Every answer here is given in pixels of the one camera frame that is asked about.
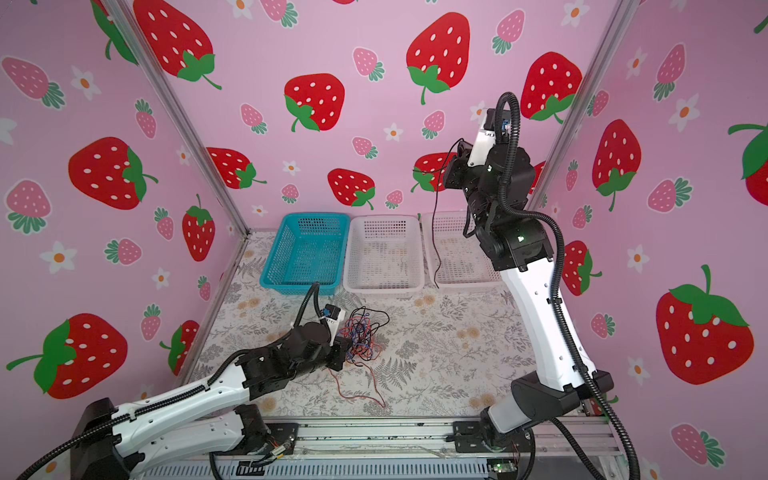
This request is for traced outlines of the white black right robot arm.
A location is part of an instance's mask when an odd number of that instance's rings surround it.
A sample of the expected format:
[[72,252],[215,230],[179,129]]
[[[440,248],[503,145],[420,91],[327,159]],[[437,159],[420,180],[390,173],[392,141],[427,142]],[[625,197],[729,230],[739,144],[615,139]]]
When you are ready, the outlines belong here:
[[589,358],[561,296],[566,252],[562,231],[549,215],[526,208],[535,171],[519,145],[520,123],[517,97],[503,93],[475,142],[455,143],[457,156],[444,176],[446,188],[462,191],[467,200],[463,234],[477,238],[512,294],[536,362],[535,372],[512,381],[509,397],[483,410],[482,436],[488,447],[501,448],[514,436],[531,434],[534,426],[549,422],[599,479],[601,473],[560,419],[582,401],[594,399],[618,436],[629,478],[638,479],[637,452],[605,397],[613,379]]

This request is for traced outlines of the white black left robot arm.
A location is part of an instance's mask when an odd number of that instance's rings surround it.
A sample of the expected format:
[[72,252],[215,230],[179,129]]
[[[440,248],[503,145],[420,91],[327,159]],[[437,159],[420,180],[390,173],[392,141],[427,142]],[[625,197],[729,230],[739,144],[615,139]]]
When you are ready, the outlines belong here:
[[147,400],[120,406],[98,400],[70,440],[20,476],[30,479],[69,454],[72,479],[131,479],[177,459],[266,444],[270,435],[253,401],[318,369],[342,370],[352,342],[336,325],[300,325],[268,345],[236,351],[210,376]]

